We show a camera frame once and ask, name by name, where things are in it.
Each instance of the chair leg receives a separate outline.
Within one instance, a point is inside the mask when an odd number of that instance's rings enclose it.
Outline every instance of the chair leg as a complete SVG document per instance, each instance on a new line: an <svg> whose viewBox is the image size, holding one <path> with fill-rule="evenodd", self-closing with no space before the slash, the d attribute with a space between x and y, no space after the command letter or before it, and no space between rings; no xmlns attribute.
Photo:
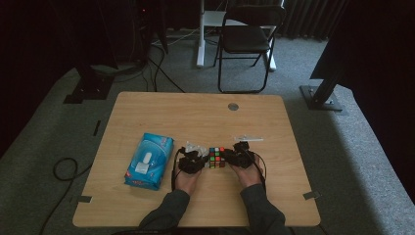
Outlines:
<svg viewBox="0 0 415 235"><path fill-rule="evenodd" d="M271 48L269 49L269 58L266 64L265 79L263 80L262 88L259 89L260 91L262 91L265 88L266 82L268 80L269 68L271 67L272 52L274 51L274 43L275 39L272 39Z"/></svg>
<svg viewBox="0 0 415 235"><path fill-rule="evenodd" d="M219 74L217 75L217 88L219 89L219 91L221 93L224 93L224 91L220 87L220 80L221 80L221 77L222 77L222 51L223 50L222 50L221 44L219 44L219 47L218 47L218 52L219 52Z"/></svg>
<svg viewBox="0 0 415 235"><path fill-rule="evenodd" d="M262 54L259 54L258 57L256 57L256 60L255 60L254 64L251 65L251 67L256 66L256 63L259 61L260 56L262 56Z"/></svg>
<svg viewBox="0 0 415 235"><path fill-rule="evenodd" d="M216 47L216 55L214 56L214 62L213 62L214 67L216 66L217 54L219 53L220 43L221 43L221 40L220 40L220 37L219 37L219 41L217 42L217 47Z"/></svg>

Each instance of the person's left hand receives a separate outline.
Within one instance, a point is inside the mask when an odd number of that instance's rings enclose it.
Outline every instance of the person's left hand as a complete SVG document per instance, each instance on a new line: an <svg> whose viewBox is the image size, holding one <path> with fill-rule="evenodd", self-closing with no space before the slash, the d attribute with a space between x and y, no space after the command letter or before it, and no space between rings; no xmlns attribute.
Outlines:
<svg viewBox="0 0 415 235"><path fill-rule="evenodd" d="M196 182L198 181L199 175L201 175L202 170L194 174L188 174L185 171L180 171L175 180L176 189L185 191L189 196L192 196L193 192L196 189Z"/></svg>

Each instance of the rubik's cube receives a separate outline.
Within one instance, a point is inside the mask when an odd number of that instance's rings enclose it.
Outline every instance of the rubik's cube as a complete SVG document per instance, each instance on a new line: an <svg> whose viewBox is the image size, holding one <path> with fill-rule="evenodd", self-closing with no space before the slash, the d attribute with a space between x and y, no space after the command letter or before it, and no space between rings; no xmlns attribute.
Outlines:
<svg viewBox="0 0 415 235"><path fill-rule="evenodd" d="M225 148L209 148L208 151L208 161L209 161L209 168L222 168L225 167L226 161L221 157Z"/></svg>

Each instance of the wooden table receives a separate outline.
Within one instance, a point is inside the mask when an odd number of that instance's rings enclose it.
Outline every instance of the wooden table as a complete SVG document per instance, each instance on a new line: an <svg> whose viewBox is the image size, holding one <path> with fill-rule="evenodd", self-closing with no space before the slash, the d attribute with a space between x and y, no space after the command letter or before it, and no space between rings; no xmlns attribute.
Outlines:
<svg viewBox="0 0 415 235"><path fill-rule="evenodd" d="M239 109L231 111L229 104ZM144 132L174 139L161 189L152 191L124 184L124 174ZM281 97L272 95L183 94L122 92L118 95L73 224L79 227L137 226L171 191L174 154L189 141L232 149L235 137L250 135L250 142L267 169L267 196L281 210L287 226L314 226L320 216L297 142ZM247 226L239 195L241 186L233 170L204 168L179 226Z"/></svg>

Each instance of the hand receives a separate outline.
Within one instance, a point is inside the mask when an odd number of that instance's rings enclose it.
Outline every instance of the hand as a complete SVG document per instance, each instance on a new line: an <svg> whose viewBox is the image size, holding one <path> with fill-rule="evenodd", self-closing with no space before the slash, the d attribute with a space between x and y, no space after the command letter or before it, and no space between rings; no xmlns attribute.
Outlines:
<svg viewBox="0 0 415 235"><path fill-rule="evenodd" d="M180 169L178 168L176 169L176 171L179 173L176 176L175 187L176 189L185 191L189 196L192 196L193 192L196 189L196 182L198 181L199 175L201 175L202 170L199 170L194 174L188 174L183 170L179 170Z"/></svg>
<svg viewBox="0 0 415 235"><path fill-rule="evenodd" d="M255 163L259 166L259 156L255 154ZM236 172L239 177L239 182L242 187L248 188L255 184L262 183L260 180L260 175L254 164L251 164L248 168L242 168L235 165L230 165L231 168ZM263 169L259 166L260 174L263 173Z"/></svg>

